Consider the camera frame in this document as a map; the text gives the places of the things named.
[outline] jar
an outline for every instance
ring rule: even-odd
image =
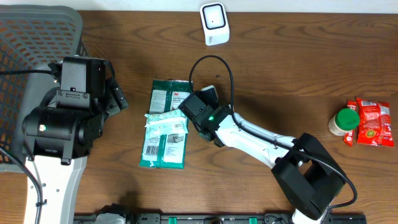
[[[357,112],[345,108],[334,115],[331,120],[329,120],[329,130],[337,135],[343,136],[349,131],[355,129],[359,125],[359,115]]]

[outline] wooden table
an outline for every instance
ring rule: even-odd
[[[398,138],[398,16],[229,13],[231,38],[207,47],[197,12],[80,12],[90,54],[112,61],[129,109],[110,118],[83,174],[77,213],[113,202],[139,212],[293,211],[270,169],[242,151],[206,143],[190,125],[184,170],[138,166],[153,79],[187,80],[201,56],[223,57],[234,73],[235,110],[266,129],[316,136],[355,183],[359,199],[336,212],[368,223],[398,221],[398,151],[332,135],[328,120],[362,96],[391,103]],[[195,88],[215,85],[229,102],[229,77],[203,61]],[[0,223],[22,223],[26,176],[0,175]],[[335,203],[351,199],[345,186]]]

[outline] green package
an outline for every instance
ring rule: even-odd
[[[150,96],[149,114],[159,114],[178,109],[191,93],[188,81],[154,80]],[[184,169],[187,134],[165,134],[145,138],[142,147],[141,167]]]

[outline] white device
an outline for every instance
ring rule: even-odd
[[[72,159],[69,166],[61,165],[61,159],[35,156],[35,161],[26,160],[26,167],[42,185],[43,199],[40,224],[71,224],[75,216],[77,190],[87,156]],[[37,207],[37,192],[32,181],[27,179],[27,200],[24,224],[34,224]]]
[[[207,46],[223,44],[229,40],[228,19],[222,3],[203,5],[200,8],[200,17]]]

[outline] red packet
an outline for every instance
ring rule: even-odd
[[[356,102],[352,100],[347,101],[347,108],[355,111],[356,110]],[[344,142],[349,145],[353,146],[353,141],[354,141],[354,130],[349,131],[344,135]]]
[[[358,143],[394,147],[391,133],[390,104],[357,98],[359,117]]]

